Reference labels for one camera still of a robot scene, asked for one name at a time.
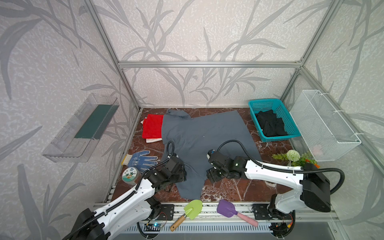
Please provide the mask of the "grey t-shirt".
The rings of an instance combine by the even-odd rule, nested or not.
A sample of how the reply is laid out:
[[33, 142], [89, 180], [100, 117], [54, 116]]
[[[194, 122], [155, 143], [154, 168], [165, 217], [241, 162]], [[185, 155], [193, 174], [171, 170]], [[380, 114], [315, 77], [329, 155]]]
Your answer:
[[212, 166], [207, 153], [214, 149], [225, 156], [244, 156], [233, 140], [240, 141], [250, 156], [260, 161], [261, 155], [242, 117], [237, 111], [191, 118], [185, 111], [167, 110], [162, 124], [164, 144], [172, 141], [175, 153], [184, 162], [186, 181], [177, 183], [181, 198], [199, 199]]

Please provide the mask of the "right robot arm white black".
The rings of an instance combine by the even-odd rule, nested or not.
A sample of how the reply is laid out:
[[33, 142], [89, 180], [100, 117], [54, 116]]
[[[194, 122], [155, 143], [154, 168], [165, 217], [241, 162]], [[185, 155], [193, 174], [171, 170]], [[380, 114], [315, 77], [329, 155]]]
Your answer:
[[256, 164], [242, 157], [231, 159], [215, 150], [207, 154], [208, 162], [213, 166], [207, 170], [207, 178], [216, 183], [224, 178], [262, 180], [291, 188], [284, 194], [271, 197], [269, 211], [288, 214], [294, 210], [308, 207], [318, 212], [331, 211], [330, 181], [317, 172], [313, 164], [305, 165], [305, 172], [299, 167]]

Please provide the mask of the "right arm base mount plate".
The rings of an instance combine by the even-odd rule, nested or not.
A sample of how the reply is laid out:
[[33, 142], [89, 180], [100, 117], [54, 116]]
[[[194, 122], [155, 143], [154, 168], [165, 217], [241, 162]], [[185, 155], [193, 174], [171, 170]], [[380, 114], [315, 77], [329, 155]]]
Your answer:
[[271, 204], [253, 204], [252, 212], [256, 220], [291, 220], [296, 217], [295, 211], [285, 214]]

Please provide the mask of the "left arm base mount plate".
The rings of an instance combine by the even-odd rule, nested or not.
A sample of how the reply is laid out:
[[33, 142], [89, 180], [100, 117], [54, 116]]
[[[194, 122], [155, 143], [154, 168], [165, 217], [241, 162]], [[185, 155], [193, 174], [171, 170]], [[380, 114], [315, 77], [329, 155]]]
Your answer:
[[158, 204], [152, 208], [149, 220], [171, 221], [174, 218], [174, 204]]

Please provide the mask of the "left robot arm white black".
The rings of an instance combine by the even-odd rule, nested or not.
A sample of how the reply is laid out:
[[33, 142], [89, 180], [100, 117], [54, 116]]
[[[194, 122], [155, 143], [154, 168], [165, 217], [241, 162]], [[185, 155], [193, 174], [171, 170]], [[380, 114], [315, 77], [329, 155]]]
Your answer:
[[64, 240], [112, 240], [128, 227], [156, 214], [154, 195], [186, 180], [184, 162], [176, 154], [142, 174], [138, 184], [111, 203], [83, 211]]

